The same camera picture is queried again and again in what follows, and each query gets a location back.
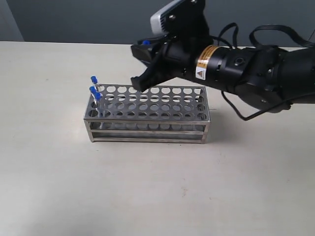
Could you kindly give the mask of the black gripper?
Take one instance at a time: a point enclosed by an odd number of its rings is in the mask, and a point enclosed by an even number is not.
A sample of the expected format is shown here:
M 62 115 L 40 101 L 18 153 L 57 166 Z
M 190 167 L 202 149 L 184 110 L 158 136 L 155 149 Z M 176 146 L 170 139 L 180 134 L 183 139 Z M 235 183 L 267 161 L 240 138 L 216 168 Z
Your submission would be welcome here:
M 163 36 L 164 41 L 131 46 L 133 57 L 146 66 L 141 75 L 131 77 L 132 87 L 145 91 L 175 77 L 206 81 L 212 39 L 204 15 L 179 33 Z

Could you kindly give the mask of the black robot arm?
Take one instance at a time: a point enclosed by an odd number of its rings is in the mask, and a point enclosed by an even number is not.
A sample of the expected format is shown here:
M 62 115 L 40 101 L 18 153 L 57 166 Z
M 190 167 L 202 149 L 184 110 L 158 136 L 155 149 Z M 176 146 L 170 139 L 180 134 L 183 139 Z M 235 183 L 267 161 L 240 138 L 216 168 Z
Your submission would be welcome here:
M 261 45 L 250 35 L 252 47 L 237 43 L 215 45 L 203 15 L 173 27 L 163 36 L 132 45 L 132 55 L 146 65 L 132 77 L 135 90 L 145 91 L 176 77 L 217 89 L 222 95 L 238 96 L 260 113 L 278 113 L 293 104 L 315 101 L 315 46 L 291 28 L 275 26 L 302 45 L 287 51 L 276 45 Z

